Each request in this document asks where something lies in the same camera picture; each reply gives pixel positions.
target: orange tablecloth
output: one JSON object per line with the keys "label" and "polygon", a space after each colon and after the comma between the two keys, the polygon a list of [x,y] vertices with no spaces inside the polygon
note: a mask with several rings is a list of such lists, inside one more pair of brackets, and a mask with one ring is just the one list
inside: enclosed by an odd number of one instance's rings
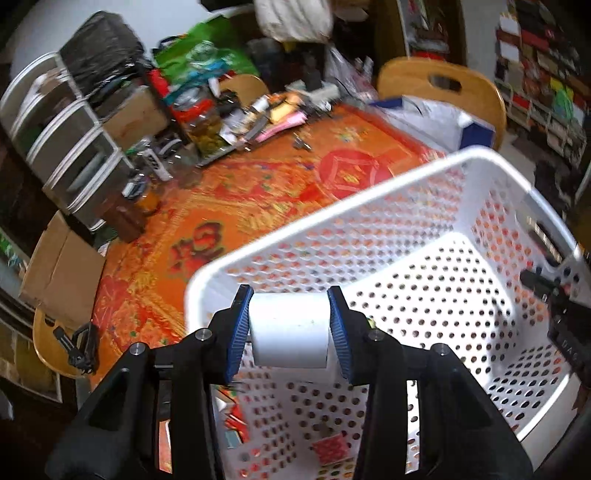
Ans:
{"label": "orange tablecloth", "polygon": [[131,244],[113,242],[97,293],[96,385],[127,347],[184,336],[184,289],[197,269],[286,223],[440,154],[349,107],[211,165],[193,190],[167,186],[161,209]]}

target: toilet paper roll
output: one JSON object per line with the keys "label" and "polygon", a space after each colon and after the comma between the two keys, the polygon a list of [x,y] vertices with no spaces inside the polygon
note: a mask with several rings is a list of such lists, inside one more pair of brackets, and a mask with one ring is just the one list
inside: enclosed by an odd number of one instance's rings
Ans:
{"label": "toilet paper roll", "polygon": [[326,293],[255,293],[248,313],[256,365],[326,367],[330,335]]}

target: cardboard box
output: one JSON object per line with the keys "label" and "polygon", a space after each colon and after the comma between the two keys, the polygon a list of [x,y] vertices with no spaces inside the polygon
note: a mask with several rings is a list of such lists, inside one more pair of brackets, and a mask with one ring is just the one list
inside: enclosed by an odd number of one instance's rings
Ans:
{"label": "cardboard box", "polygon": [[156,135],[167,127],[168,119],[146,86],[138,88],[103,125],[123,151],[131,148],[142,137]]}
{"label": "cardboard box", "polygon": [[35,247],[19,296],[76,330],[92,317],[104,264],[57,212]]}

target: wooden chair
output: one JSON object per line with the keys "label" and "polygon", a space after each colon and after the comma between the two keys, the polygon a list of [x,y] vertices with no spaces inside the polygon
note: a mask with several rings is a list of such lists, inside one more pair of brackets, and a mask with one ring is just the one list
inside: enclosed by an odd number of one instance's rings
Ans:
{"label": "wooden chair", "polygon": [[[449,84],[452,89],[436,86]],[[398,58],[379,71],[380,100],[412,95],[451,103],[495,127],[493,148],[499,150],[505,135],[505,102],[495,85],[474,70],[444,61]]]}
{"label": "wooden chair", "polygon": [[242,106],[249,106],[257,98],[267,95],[269,89],[259,77],[242,73],[220,82],[220,90],[236,92]]}
{"label": "wooden chair", "polygon": [[72,330],[66,328],[59,321],[54,326],[45,323],[45,312],[41,309],[35,310],[33,320],[33,345],[39,360],[52,369],[54,372],[69,378],[82,378],[82,373],[77,368],[68,364],[68,354],[53,336],[53,329],[61,326],[68,336],[72,335]]}

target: screw head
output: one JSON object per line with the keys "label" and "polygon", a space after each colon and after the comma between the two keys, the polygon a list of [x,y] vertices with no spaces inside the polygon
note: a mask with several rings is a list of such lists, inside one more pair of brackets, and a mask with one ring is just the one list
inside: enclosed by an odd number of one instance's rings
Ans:
{"label": "screw head", "polygon": [[129,347],[129,353],[131,355],[140,355],[146,350],[146,344],[144,342],[135,342]]}
{"label": "screw head", "polygon": [[368,340],[370,340],[371,342],[381,342],[385,338],[386,333],[383,330],[380,330],[379,328],[372,328],[368,332]]}
{"label": "screw head", "polygon": [[452,349],[450,349],[445,343],[435,343],[431,347],[431,350],[441,356],[449,355],[449,353],[452,351]]}
{"label": "screw head", "polygon": [[213,336],[213,332],[209,328],[200,328],[195,332],[195,338],[204,342]]}

